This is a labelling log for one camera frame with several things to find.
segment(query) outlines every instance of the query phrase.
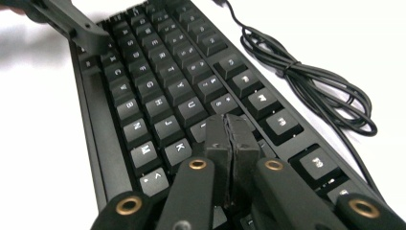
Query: usb cord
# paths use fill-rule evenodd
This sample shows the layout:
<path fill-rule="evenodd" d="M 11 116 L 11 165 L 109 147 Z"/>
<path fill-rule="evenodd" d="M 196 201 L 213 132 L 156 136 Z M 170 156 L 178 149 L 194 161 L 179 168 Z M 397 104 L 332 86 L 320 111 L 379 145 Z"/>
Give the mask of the usb cord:
<path fill-rule="evenodd" d="M 242 28 L 240 41 L 245 50 L 263 64 L 275 68 L 277 75 L 287 80 L 302 103 L 334 129 L 358 164 L 367 183 L 383 199 L 367 167 L 343 132 L 344 129 L 349 129 L 365 136 L 376 135 L 377 126 L 371 119 L 372 103 L 368 95 L 335 73 L 297 61 L 277 39 L 242 24 L 236 18 L 229 1 L 214 1 L 220 7 L 226 4 L 233 19 Z M 343 100 L 332 92 L 339 92 L 346 99 Z"/>

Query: keyboard frame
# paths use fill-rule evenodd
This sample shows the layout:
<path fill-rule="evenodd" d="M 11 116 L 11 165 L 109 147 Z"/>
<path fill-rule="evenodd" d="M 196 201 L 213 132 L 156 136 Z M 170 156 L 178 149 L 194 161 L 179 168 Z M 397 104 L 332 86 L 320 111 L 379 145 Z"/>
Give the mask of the keyboard frame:
<path fill-rule="evenodd" d="M 227 38 L 225 34 L 223 34 L 213 23 L 212 21 L 201 11 L 198 9 L 198 7 L 195 7 L 202 15 L 203 19 L 205 19 L 215 30 L 215 32 L 220 35 L 224 41 L 226 42 L 228 48 L 220 51 L 219 53 L 206 57 L 204 56 L 199 49 L 198 52 L 200 52 L 200 55 L 202 56 L 203 59 L 206 60 L 206 62 L 209 64 L 209 66 L 212 68 L 212 71 L 217 75 L 217 77 L 221 80 L 223 85 L 226 87 L 226 89 L 229 91 L 229 93 L 237 99 L 237 96 L 234 94 L 233 90 L 230 89 L 230 87 L 225 83 L 225 80 L 221 78 L 218 74 L 218 72 L 215 70 L 214 65 L 220 60 L 220 57 L 227 57 L 230 54 L 235 54 L 237 53 L 239 57 L 242 59 L 244 64 L 250 69 L 254 75 L 256 75 L 259 80 L 262 82 L 264 87 L 268 88 L 278 99 L 279 102 L 281 102 L 282 106 L 284 109 L 286 109 L 297 121 L 298 123 L 303 127 L 304 131 L 302 131 L 300 134 L 298 134 L 296 137 L 288 140 L 287 142 L 276 146 L 272 143 L 272 141 L 264 134 L 264 131 L 259 127 L 258 123 L 254 123 L 254 126 L 257 128 L 261 136 L 264 138 L 264 140 L 268 143 L 268 145 L 272 148 L 272 150 L 280 157 L 282 160 L 287 160 L 291 156 L 298 154 L 299 152 L 305 150 L 306 148 L 318 144 L 320 148 L 322 148 L 328 156 L 331 157 L 331 159 L 338 165 L 338 167 L 344 172 L 344 174 L 354 182 L 354 184 L 358 187 L 360 191 L 362 191 L 365 195 L 371 196 L 377 200 L 380 200 L 380 198 L 372 191 L 372 189 L 365 183 L 365 181 L 358 175 L 358 173 L 341 157 L 341 155 L 323 138 L 323 136 L 313 127 L 311 124 L 291 105 L 291 103 L 269 82 L 269 80 L 255 67 L 253 63 L 242 53 L 239 51 L 239 49 Z M 186 36 L 189 36 L 183 29 L 183 27 L 179 24 L 179 29 L 184 32 Z M 190 42 L 195 46 L 198 47 L 191 39 Z M 89 162 L 91 165 L 91 171 L 92 171 L 92 177 L 93 177 L 93 183 L 95 187 L 95 194 L 97 198 L 97 203 L 99 207 L 99 211 L 102 210 L 102 208 L 106 205 L 107 203 L 107 195 L 106 195 L 106 190 L 108 190 L 105 182 L 103 181 L 103 176 L 102 176 L 102 169 L 100 165 L 100 145 L 97 144 L 95 140 L 95 136 L 97 136 L 99 133 L 98 130 L 94 130 L 92 127 L 92 121 L 91 121 L 91 115 L 90 115 L 90 109 L 89 109 L 89 104 L 91 102 L 87 101 L 86 98 L 86 91 L 85 91 L 85 86 L 83 82 L 83 78 L 89 78 L 90 76 L 83 77 L 81 74 L 81 71 L 79 69 L 79 57 L 77 53 L 77 46 L 73 42 L 69 42 L 70 46 L 70 52 L 71 52 L 71 57 L 72 57 L 72 62 L 74 66 L 74 73 L 75 73 L 75 78 L 76 78 L 76 83 L 77 83 L 77 88 L 78 88 L 78 95 L 79 95 L 79 103 L 80 103 L 80 110 L 81 110 L 81 116 L 83 120 L 83 128 L 85 132 L 85 137 L 86 137 L 86 144 L 88 148 L 88 153 L 89 153 Z M 236 100 L 240 108 L 242 109 L 243 113 L 246 114 L 251 121 L 255 121 L 255 119 L 249 114 L 247 111 L 246 107 L 240 102 L 239 100 Z M 110 171 L 113 171 L 115 168 L 112 164 L 107 164 L 105 166 L 109 169 Z"/>

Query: white background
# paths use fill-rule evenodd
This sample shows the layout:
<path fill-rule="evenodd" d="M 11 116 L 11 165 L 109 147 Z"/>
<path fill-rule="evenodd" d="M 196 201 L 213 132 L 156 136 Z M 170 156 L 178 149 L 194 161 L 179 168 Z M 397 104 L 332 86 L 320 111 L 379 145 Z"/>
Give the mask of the white background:
<path fill-rule="evenodd" d="M 139 2 L 73 1 L 93 20 Z M 227 8 L 193 2 L 240 48 L 240 30 Z M 388 204 L 406 219 L 402 1 L 231 3 L 240 21 L 275 37 L 296 59 L 335 72 L 370 96 L 378 134 L 348 135 Z M 89 229 L 98 210 L 68 42 L 9 11 L 0 12 L 0 24 L 0 229 Z M 351 162 L 286 82 L 258 67 Z"/>

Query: black keyboard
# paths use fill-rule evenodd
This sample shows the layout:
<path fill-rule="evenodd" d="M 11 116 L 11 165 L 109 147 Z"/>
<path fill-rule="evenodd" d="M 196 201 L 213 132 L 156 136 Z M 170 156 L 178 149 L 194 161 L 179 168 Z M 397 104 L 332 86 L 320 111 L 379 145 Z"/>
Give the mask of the black keyboard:
<path fill-rule="evenodd" d="M 144 3 L 98 25 L 111 34 L 108 54 L 70 45 L 100 210 L 125 191 L 164 202 L 179 164 L 205 141 L 206 119 L 226 113 L 246 120 L 263 155 L 289 162 L 326 202 L 379 199 L 191 1 Z M 216 226 L 251 223 L 221 207 L 214 215 Z"/>

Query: computer keyboard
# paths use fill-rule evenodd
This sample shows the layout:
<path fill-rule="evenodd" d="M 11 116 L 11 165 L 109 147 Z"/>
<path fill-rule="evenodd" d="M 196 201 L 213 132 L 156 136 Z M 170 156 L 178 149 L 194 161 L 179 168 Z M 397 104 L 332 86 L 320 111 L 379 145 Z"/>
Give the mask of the computer keyboard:
<path fill-rule="evenodd" d="M 126 191 L 163 203 L 180 163 L 210 135 L 206 119 L 227 113 L 246 120 L 263 155 L 289 162 L 327 203 L 350 193 L 379 200 L 191 1 L 144 3 L 98 25 L 111 34 L 107 54 L 70 45 L 100 210 Z M 215 227 L 252 222 L 221 207 L 214 215 Z"/>

